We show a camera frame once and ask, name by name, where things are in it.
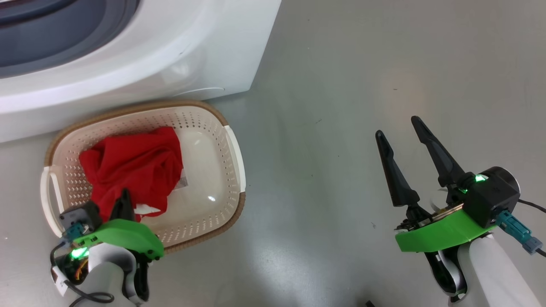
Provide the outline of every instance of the concrete floor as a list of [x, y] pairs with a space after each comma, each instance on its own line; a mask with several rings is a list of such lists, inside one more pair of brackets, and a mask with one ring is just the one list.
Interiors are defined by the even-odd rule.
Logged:
[[[465, 170], [511, 170], [546, 204], [546, 3], [282, 3], [250, 91], [214, 99], [247, 173], [241, 219], [150, 270], [149, 306], [445, 306], [423, 255], [401, 253], [373, 134], [428, 208], [437, 175], [420, 115]], [[64, 306], [38, 180], [53, 134], [0, 144], [0, 305]], [[546, 241], [546, 216], [517, 217]], [[546, 259], [496, 238], [546, 305]]]

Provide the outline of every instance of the green led light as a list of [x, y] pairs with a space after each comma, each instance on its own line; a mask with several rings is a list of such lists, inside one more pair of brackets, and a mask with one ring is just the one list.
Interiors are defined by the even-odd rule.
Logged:
[[75, 259], [83, 258], [85, 256], [89, 256], [89, 251], [87, 250], [87, 247], [82, 247], [80, 249], [75, 249], [70, 253], [70, 256]]

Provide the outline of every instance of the clothing tag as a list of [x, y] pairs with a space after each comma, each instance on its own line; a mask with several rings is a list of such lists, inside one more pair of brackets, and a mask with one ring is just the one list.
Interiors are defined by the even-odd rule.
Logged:
[[160, 212], [160, 211], [161, 210], [154, 207], [150, 207], [147, 204], [137, 204], [136, 208], [134, 209], [135, 214], [140, 214], [140, 215], [146, 215], [146, 214]]
[[182, 174], [180, 174], [180, 180], [178, 181], [178, 183], [174, 187], [173, 191], [178, 190], [178, 189], [183, 188], [183, 187], [187, 187], [188, 185], [189, 184], [188, 184], [188, 179], [186, 177], [186, 171], [185, 171], [185, 169], [182, 169]]

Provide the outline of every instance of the white washing machine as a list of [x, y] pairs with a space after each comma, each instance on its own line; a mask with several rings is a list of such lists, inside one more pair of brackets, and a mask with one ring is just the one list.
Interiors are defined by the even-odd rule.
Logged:
[[250, 88], [281, 0], [0, 0], [0, 142]]

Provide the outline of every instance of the laundry basket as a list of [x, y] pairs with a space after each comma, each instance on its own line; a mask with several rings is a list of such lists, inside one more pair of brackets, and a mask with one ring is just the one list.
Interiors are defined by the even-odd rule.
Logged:
[[59, 213], [91, 197], [92, 186], [78, 159], [82, 151], [111, 135], [165, 126], [174, 128], [180, 140], [185, 186], [172, 191], [164, 214], [144, 217], [141, 223], [160, 238], [165, 253], [210, 239], [231, 227], [245, 204], [246, 186], [235, 134], [222, 114], [208, 104], [168, 101], [92, 118], [66, 128], [53, 140], [40, 183], [42, 207], [53, 232], [58, 237], [63, 232]]

